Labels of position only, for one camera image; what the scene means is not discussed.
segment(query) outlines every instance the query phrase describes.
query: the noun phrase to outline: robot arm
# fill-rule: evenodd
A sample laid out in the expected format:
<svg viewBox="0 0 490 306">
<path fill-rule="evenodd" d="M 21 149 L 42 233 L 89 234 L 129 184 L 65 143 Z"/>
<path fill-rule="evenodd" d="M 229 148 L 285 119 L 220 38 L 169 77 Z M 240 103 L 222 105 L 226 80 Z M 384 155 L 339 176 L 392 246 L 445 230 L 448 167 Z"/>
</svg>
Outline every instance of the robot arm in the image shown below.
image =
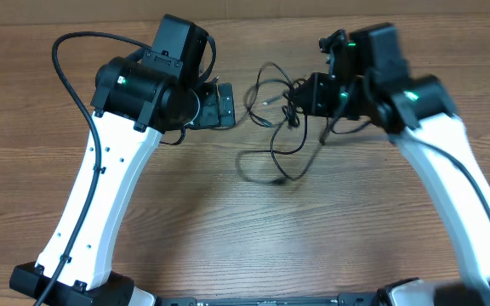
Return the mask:
<svg viewBox="0 0 490 306">
<path fill-rule="evenodd" d="M 490 221 L 470 181 L 445 156 L 413 141 L 434 145 L 463 163 L 487 198 L 490 187 L 477 165 L 466 137 L 464 124 L 456 116 L 439 114 L 406 128 L 394 142 L 421 177 L 442 219 L 457 256 L 465 285 L 489 290 Z"/>
<path fill-rule="evenodd" d="M 357 120 L 367 116 L 390 135 L 435 204 L 453 243 L 465 288 L 490 304 L 490 187 L 472 154 L 451 97 L 435 76 L 410 77 L 392 24 L 370 26 L 349 37 L 338 30 L 319 40 L 319 45 L 329 54 L 329 73 L 314 73 L 291 91 L 292 102 L 305 115 L 325 117 L 334 116 L 345 102 L 342 117 Z M 399 292 L 388 297 L 392 305 L 432 305 L 436 296 L 455 293 L 443 287 L 422 286 L 427 290 L 419 290 L 424 294 L 419 303 L 419 299 L 413 301 L 413 294 L 403 293 L 415 292 L 420 286 L 410 284 L 385 290 Z"/>
<path fill-rule="evenodd" d="M 115 37 L 95 32 L 63 37 L 80 36 Z M 207 42 L 214 56 L 206 72 L 198 76 Z M 137 180 L 163 133 L 235 125 L 231 85 L 205 82 L 214 65 L 214 48 L 205 30 L 166 15 L 152 48 L 116 57 L 100 68 L 91 118 L 100 140 L 101 169 L 96 167 L 97 144 L 91 133 L 56 231 L 35 263 L 15 267 L 9 282 L 12 289 L 38 299 L 36 304 L 154 305 L 153 295 L 135 287 L 128 277 L 111 272 L 114 246 Z M 54 66 L 64 81 L 57 58 Z M 84 199 L 90 179 L 98 171 L 97 188 L 82 220 L 79 215 L 88 207 Z M 80 230 L 73 243 L 70 237 L 76 224 Z M 67 256 L 64 250 L 70 243 Z"/>
</svg>

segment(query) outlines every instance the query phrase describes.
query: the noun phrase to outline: black joint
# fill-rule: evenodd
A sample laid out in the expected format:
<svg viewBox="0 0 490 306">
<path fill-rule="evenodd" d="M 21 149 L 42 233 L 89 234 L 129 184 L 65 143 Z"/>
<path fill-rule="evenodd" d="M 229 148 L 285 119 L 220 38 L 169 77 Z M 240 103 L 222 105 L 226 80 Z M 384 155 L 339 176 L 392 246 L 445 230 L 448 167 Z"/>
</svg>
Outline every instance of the black joint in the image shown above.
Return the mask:
<svg viewBox="0 0 490 306">
<path fill-rule="evenodd" d="M 77 292 L 86 292 L 87 284 L 83 281 L 75 280 L 75 284 L 73 284 L 73 290 Z"/>
<path fill-rule="evenodd" d="M 393 117 L 385 112 L 385 124 L 388 133 L 399 133 L 403 128 L 419 128 L 419 121 L 430 116 L 445 113 L 457 114 L 457 106 L 435 76 L 423 76 L 415 80 L 396 82 L 395 86 L 381 89 L 382 94 L 394 109 Z"/>
</svg>

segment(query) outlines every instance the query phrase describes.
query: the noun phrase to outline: wood grain surface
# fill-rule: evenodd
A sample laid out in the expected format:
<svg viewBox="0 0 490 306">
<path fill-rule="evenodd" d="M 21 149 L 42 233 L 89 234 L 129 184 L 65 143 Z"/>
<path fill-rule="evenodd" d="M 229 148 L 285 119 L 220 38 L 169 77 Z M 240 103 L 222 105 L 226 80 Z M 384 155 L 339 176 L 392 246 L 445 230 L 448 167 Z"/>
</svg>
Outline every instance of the wood grain surface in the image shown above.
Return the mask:
<svg viewBox="0 0 490 306">
<path fill-rule="evenodd" d="M 274 60 L 291 77 L 326 71 L 317 39 L 339 28 L 392 21 L 414 75 L 439 76 L 454 97 L 490 182 L 490 14 L 215 20 L 214 75 L 231 82 L 236 112 L 259 67 Z M 52 42 L 71 31 L 106 31 L 150 43 L 157 23 L 0 27 L 0 305 L 30 305 L 9 290 L 16 264 L 36 260 L 66 204 L 88 130 L 54 73 Z M 94 77 L 134 50 L 100 38 L 65 42 L 60 63 L 89 104 Z M 276 76 L 275 72 L 266 74 Z M 262 98 L 281 92 L 274 86 Z M 282 118 L 280 103 L 256 111 Z M 305 148 L 282 157 L 299 172 L 323 120 L 311 119 Z M 353 122 L 342 122 L 347 129 Z M 287 130 L 277 147 L 299 143 Z M 458 278 L 453 249 L 417 174 L 381 130 L 331 136 L 299 182 L 266 186 L 236 172 L 241 150 L 266 149 L 272 130 L 247 121 L 230 132 L 189 132 L 149 160 L 123 220 L 113 266 L 161 296 L 243 298 L 372 291 L 400 280 Z M 176 139 L 168 133 L 166 140 Z M 257 179 L 279 173 L 270 157 L 242 161 Z"/>
<path fill-rule="evenodd" d="M 490 13 L 490 0 L 0 0 L 0 26 L 160 20 Z"/>
</svg>

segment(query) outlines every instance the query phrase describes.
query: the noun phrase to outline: black plastic cover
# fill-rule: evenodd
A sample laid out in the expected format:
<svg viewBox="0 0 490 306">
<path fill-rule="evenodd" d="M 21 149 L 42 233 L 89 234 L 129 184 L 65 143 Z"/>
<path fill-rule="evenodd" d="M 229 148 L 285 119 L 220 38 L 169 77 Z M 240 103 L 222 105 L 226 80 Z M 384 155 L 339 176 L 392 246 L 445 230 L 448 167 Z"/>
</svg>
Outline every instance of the black plastic cover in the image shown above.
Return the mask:
<svg viewBox="0 0 490 306">
<path fill-rule="evenodd" d="M 9 287 L 30 298 L 39 298 L 50 279 L 43 275 L 35 262 L 14 267 Z M 107 282 L 98 288 L 83 292 L 81 286 L 67 286 L 56 282 L 45 303 L 51 306 L 122 306 L 128 305 L 134 292 L 134 281 L 111 272 Z"/>
<path fill-rule="evenodd" d="M 368 69 L 376 74 L 376 85 L 409 78 L 407 61 L 402 57 L 396 28 L 383 23 L 353 31 L 350 39 L 356 44 L 355 73 L 364 75 Z"/>
<path fill-rule="evenodd" d="M 180 85 L 194 88 L 209 34 L 188 20 L 166 14 L 160 22 L 152 51 L 142 65 L 175 76 Z"/>
</svg>

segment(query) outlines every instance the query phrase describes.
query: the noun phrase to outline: green led light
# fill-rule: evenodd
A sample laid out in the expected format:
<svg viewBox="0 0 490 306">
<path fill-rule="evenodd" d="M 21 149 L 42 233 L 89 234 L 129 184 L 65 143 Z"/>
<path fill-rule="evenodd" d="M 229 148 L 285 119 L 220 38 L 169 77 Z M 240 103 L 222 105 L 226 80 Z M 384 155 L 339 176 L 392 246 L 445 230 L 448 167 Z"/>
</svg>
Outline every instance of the green led light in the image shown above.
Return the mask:
<svg viewBox="0 0 490 306">
<path fill-rule="evenodd" d="M 406 95 L 406 97 L 408 99 L 412 100 L 413 102 L 415 102 L 419 99 L 419 96 L 415 93 L 404 91 L 404 94 Z"/>
<path fill-rule="evenodd" d="M 124 76 L 119 76 L 118 77 L 118 80 L 117 80 L 117 83 L 119 83 L 121 85 L 126 84 L 126 78 Z"/>
</svg>

